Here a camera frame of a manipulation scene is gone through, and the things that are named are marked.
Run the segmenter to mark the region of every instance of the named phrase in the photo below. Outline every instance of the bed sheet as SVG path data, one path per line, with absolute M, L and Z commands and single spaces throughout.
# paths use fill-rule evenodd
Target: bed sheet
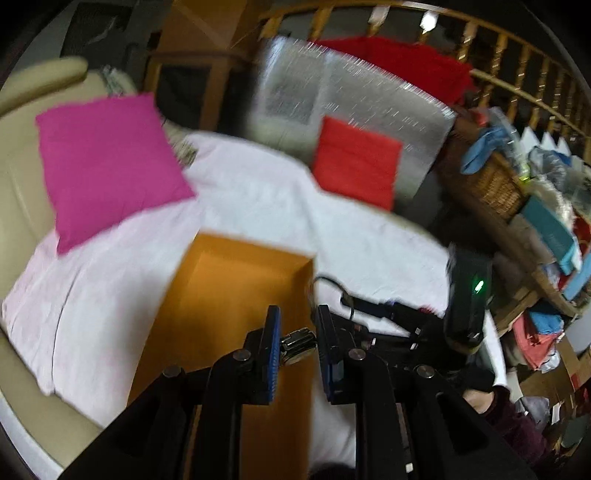
M 315 268 L 350 291 L 443 312 L 447 251 L 428 234 L 320 190 L 291 157 L 244 140 L 195 133 L 185 176 L 197 198 L 139 213 L 60 258 L 50 233 L 2 304 L 3 327 L 41 390 L 57 393 L 98 425 L 126 406 L 158 306 L 199 231 L 315 256 Z M 318 284 L 317 299 L 348 314 L 339 292 Z M 407 335 L 357 313 L 374 332 Z M 485 344 L 506 383 L 490 315 Z M 314 388 L 310 467 L 355 461 L 351 408 L 330 406 Z

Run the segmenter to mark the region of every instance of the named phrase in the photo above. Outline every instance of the magenta pillow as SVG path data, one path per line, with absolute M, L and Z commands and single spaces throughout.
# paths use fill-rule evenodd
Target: magenta pillow
M 152 94 L 58 106 L 37 116 L 37 125 L 58 254 L 134 213 L 195 195 Z

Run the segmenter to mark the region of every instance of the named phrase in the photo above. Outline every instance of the orange tray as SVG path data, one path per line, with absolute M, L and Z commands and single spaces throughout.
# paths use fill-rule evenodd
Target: orange tray
M 210 367 L 281 308 L 282 335 L 312 328 L 307 288 L 313 260 L 199 234 L 168 288 L 144 346 L 129 402 L 169 365 Z M 313 356 L 280 369 L 270 406 L 244 406 L 241 478 L 307 478 Z

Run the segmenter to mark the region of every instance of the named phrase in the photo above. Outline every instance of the metal bolt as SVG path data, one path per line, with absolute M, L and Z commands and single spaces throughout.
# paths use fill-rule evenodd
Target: metal bolt
M 365 352 L 361 348 L 352 348 L 349 350 L 349 358 L 353 360 L 363 360 L 365 358 Z
M 179 376 L 182 371 L 183 371 L 183 369 L 180 368 L 178 365 L 169 365 L 164 370 L 162 370 L 162 374 L 166 378 L 174 378 L 174 377 Z
M 232 358 L 234 360 L 238 360 L 239 362 L 246 362 L 251 357 L 250 351 L 246 350 L 245 348 L 241 348 L 240 350 L 236 350 L 232 354 Z
M 435 370 L 428 365 L 419 365 L 417 367 L 417 373 L 423 378 L 431 378 L 435 376 Z

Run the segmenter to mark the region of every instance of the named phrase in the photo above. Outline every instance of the wooden handrail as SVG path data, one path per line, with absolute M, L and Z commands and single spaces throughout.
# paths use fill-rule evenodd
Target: wooden handrail
M 336 8 L 351 7 L 374 8 L 374 13 L 377 15 L 374 17 L 372 14 L 368 20 L 368 30 L 366 34 L 368 37 L 375 35 L 378 32 L 380 26 L 384 23 L 385 16 L 388 14 L 388 9 L 390 9 L 390 7 L 422 12 L 433 12 L 437 15 L 443 15 L 445 17 L 455 18 L 466 22 L 462 40 L 457 46 L 456 53 L 456 58 L 462 63 L 467 60 L 470 45 L 480 28 L 496 32 L 498 38 L 494 48 L 489 71 L 483 72 L 478 69 L 473 69 L 471 71 L 471 75 L 473 77 L 485 82 L 482 89 L 482 94 L 479 96 L 479 106 L 488 105 L 489 98 L 491 97 L 495 86 L 503 88 L 512 94 L 507 110 L 507 117 L 511 122 L 513 122 L 518 112 L 519 98 L 527 100 L 532 104 L 529 126 L 535 130 L 538 127 L 538 123 L 540 121 L 540 109 L 547 111 L 550 114 L 550 118 L 548 120 L 546 130 L 552 133 L 556 123 L 559 122 L 562 124 L 561 134 L 563 136 L 566 137 L 570 130 L 584 136 L 586 139 L 584 160 L 591 164 L 591 137 L 587 131 L 590 120 L 589 112 L 591 109 L 589 108 L 586 97 L 583 96 L 584 90 L 580 87 L 577 87 L 573 75 L 568 72 L 557 60 L 552 59 L 536 46 L 525 41 L 523 38 L 513 34 L 512 32 L 509 32 L 485 20 L 475 18 L 471 15 L 456 10 L 436 7 L 434 5 L 423 4 L 420 2 L 407 2 L 402 0 L 317 0 L 315 2 L 309 1 L 296 5 L 290 5 L 288 7 L 273 9 L 260 15 L 260 21 L 264 22 L 264 26 L 261 31 L 261 38 L 271 38 L 277 35 L 281 22 L 286 16 L 314 12 L 308 40 L 318 40 L 322 35 L 324 27 L 326 26 L 332 11 Z M 427 37 L 428 30 L 421 29 L 417 38 L 417 42 L 425 43 Z M 515 41 L 521 45 L 521 54 L 519 55 L 519 63 L 515 75 L 515 83 L 513 85 L 497 78 L 502 56 L 507 48 L 509 40 Z M 522 86 L 527 64 L 531 60 L 532 55 L 535 54 L 542 56 L 543 61 L 538 79 L 538 90 L 536 95 L 533 96 L 523 91 Z M 552 104 L 547 105 L 544 103 L 544 92 L 546 90 L 546 81 L 550 67 L 556 69 L 558 73 L 556 82 L 553 86 L 554 90 Z M 562 95 L 564 78 L 566 76 L 570 78 L 570 87 L 567 93 L 564 114 L 562 114 L 559 111 L 561 110 L 560 98 Z M 575 93 L 578 93 L 576 97 L 576 105 L 574 104 Z

